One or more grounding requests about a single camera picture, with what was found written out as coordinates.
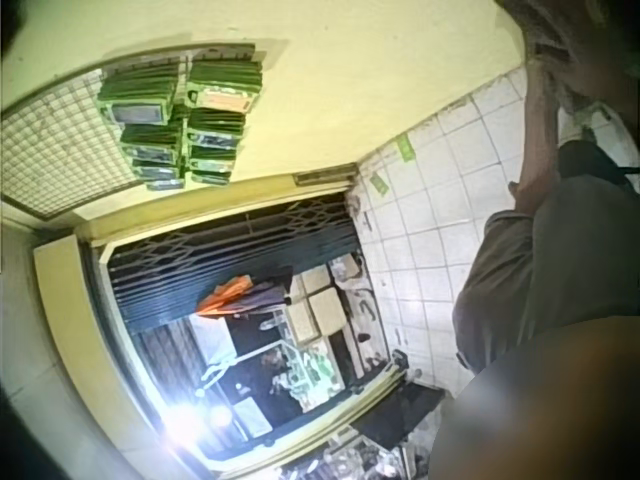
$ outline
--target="wire mesh panel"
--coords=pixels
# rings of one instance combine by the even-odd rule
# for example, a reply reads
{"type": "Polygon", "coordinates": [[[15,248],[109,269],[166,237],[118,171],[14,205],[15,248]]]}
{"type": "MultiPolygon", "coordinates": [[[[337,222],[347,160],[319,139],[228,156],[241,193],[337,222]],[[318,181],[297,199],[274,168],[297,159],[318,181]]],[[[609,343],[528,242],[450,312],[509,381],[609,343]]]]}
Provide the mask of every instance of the wire mesh panel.
{"type": "Polygon", "coordinates": [[[3,200],[49,220],[142,183],[118,147],[120,127],[106,122],[96,108],[104,75],[179,62],[179,96],[192,58],[238,58],[249,51],[252,47],[211,44],[119,59],[57,83],[3,112],[3,200]]]}

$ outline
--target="metal security gate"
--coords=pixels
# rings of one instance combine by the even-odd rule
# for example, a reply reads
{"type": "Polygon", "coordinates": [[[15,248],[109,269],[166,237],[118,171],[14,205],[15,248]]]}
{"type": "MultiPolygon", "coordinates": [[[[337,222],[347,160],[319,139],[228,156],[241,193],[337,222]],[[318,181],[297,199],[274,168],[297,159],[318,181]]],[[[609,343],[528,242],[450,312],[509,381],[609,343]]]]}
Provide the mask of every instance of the metal security gate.
{"type": "Polygon", "coordinates": [[[343,194],[263,208],[157,235],[116,249],[109,275],[130,333],[195,311],[237,275],[300,273],[354,251],[343,194]]]}

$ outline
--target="orange cloth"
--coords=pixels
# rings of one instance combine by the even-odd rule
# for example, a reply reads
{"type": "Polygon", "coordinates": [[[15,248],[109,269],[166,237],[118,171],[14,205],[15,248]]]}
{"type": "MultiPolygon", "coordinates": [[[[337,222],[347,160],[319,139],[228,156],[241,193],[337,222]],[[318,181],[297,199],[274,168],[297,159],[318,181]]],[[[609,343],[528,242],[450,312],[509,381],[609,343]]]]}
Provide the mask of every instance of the orange cloth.
{"type": "Polygon", "coordinates": [[[213,293],[202,300],[196,309],[200,316],[224,315],[224,305],[242,297],[247,290],[253,287],[249,275],[234,277],[224,285],[219,285],[213,293]]]}

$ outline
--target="gray shirt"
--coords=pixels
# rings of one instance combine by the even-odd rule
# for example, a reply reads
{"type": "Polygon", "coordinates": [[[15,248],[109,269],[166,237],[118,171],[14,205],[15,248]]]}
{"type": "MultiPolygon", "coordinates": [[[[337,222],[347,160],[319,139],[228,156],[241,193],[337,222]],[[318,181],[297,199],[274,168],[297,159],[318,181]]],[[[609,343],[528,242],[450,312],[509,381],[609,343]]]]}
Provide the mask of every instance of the gray shirt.
{"type": "Polygon", "coordinates": [[[613,315],[640,315],[640,196],[585,175],[533,217],[489,218],[453,323],[477,374],[551,328],[613,315]]]}

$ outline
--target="yellow wall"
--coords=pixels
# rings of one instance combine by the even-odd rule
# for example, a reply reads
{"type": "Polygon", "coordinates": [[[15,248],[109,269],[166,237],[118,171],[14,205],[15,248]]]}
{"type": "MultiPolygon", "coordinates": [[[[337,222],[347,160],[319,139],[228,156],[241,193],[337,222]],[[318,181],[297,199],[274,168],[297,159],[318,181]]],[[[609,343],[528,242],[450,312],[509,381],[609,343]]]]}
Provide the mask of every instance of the yellow wall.
{"type": "Polygon", "coordinates": [[[264,95],[234,180],[353,162],[520,62],[492,0],[27,0],[2,104],[99,59],[252,41],[264,95]]]}
{"type": "MultiPolygon", "coordinates": [[[[347,186],[342,182],[297,187],[291,175],[279,175],[232,183],[224,189],[201,188],[103,215],[79,225],[76,234],[94,246],[126,243],[225,215],[344,190],[347,186]]],[[[104,203],[100,210],[114,205],[110,198],[104,203]]]]}

